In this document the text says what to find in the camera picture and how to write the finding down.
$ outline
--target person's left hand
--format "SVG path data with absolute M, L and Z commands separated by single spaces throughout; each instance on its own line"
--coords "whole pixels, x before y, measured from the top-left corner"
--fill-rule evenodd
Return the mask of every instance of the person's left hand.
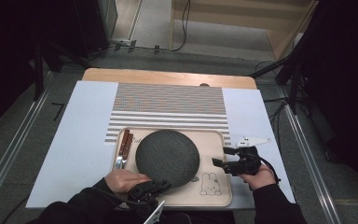
M 123 169 L 113 170 L 104 179 L 114 193 L 129 192 L 135 185 L 151 180 L 147 175 L 135 174 Z

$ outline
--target gray carpet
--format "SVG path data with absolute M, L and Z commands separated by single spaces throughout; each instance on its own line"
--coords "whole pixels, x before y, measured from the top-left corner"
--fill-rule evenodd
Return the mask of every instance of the gray carpet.
M 255 66 L 258 64 L 257 61 L 181 52 L 160 52 L 154 55 L 153 51 L 136 50 L 129 54 L 125 49 L 102 53 L 91 63 L 102 68 L 129 68 L 234 76 L 249 75 L 254 72 Z M 0 223 L 31 192 L 34 180 L 62 117 L 62 114 L 60 114 L 59 118 L 54 121 L 60 107 L 52 103 L 66 104 L 76 82 L 82 78 L 83 73 L 84 70 L 77 64 L 67 63 L 62 72 L 57 74 L 48 98 L 26 137 L 17 159 L 7 174 L 5 182 L 0 188 Z M 264 99 L 279 97 L 277 87 L 273 84 L 273 77 L 274 75 L 271 73 L 256 81 Z M 33 94 L 34 89 L 31 87 L 19 97 L 17 102 L 0 119 L 0 158 L 26 115 L 32 102 Z M 273 114 L 278 106 L 279 103 L 267 103 L 268 113 Z M 358 223 L 358 175 L 348 166 L 334 164 L 324 158 L 322 142 L 319 140 L 312 123 L 300 109 L 297 111 L 310 147 L 313 149 L 314 157 L 336 203 L 341 220 L 344 223 Z M 283 162 L 293 186 L 296 201 L 301 206 L 306 220 L 309 223 L 327 223 L 284 111 L 281 113 L 280 119 L 280 139 Z M 8 223 L 24 223 L 37 217 L 40 212 L 40 210 L 25 209 L 23 203 L 10 217 Z M 237 223 L 253 223 L 255 211 L 235 211 L 234 215 Z

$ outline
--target person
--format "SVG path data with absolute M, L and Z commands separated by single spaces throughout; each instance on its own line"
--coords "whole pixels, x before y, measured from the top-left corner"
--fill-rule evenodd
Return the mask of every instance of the person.
M 255 199 L 255 223 L 307 223 L 298 204 L 289 203 L 275 182 L 272 171 L 262 164 L 256 175 L 239 175 L 253 190 Z M 146 175 L 129 170 L 113 170 L 92 188 L 83 189 L 68 203 L 50 204 L 41 215 L 29 224 L 50 223 L 144 223 L 133 213 L 118 211 L 121 200 L 111 194 L 129 192 L 136 185 L 150 181 Z M 170 212 L 159 223 L 235 223 L 222 218 L 203 218 L 196 214 Z

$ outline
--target knife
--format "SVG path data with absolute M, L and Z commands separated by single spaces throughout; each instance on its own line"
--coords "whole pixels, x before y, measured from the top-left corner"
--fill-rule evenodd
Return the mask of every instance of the knife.
M 116 159 L 115 169 L 121 169 L 121 167 L 123 166 L 122 165 L 123 152 L 124 152 L 124 148 L 127 144 L 129 134 L 130 134 L 130 130 L 128 130 L 128 129 L 124 130 L 123 138 L 121 139 L 120 149 L 118 151 L 118 155 L 117 155 L 117 159 Z
M 130 153 L 130 147 L 131 147 L 131 143 L 132 143 L 132 138 L 133 138 L 133 134 L 129 133 L 129 136 L 128 136 L 127 141 L 126 141 L 126 146 L 124 146 L 124 150 L 123 150 L 123 160 L 122 160 L 121 169 L 124 169 L 124 167 L 126 166 L 127 158 L 129 156 L 129 153 Z

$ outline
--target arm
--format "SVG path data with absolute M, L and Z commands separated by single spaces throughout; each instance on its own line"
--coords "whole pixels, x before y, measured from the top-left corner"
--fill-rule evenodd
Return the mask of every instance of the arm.
M 135 185 L 148 180 L 146 175 L 114 170 L 93 188 L 83 189 L 76 194 L 68 203 L 50 204 L 33 223 L 103 223 L 106 215 L 121 204 L 120 200 L 109 194 L 128 192 Z
M 254 191 L 255 223 L 307 223 L 298 204 L 287 201 L 266 165 L 256 175 L 239 177 Z

